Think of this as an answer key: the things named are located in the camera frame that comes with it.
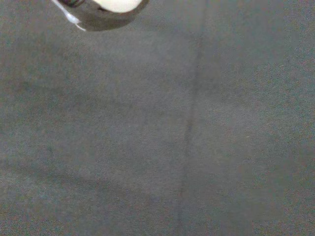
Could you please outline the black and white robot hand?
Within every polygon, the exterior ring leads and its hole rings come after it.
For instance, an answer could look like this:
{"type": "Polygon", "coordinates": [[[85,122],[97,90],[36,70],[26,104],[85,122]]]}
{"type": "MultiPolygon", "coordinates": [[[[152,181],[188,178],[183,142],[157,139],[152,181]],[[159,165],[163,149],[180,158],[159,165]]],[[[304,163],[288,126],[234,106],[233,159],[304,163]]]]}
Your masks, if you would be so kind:
{"type": "Polygon", "coordinates": [[[94,0],[94,2],[105,10],[126,13],[137,8],[142,0],[94,0]]]}

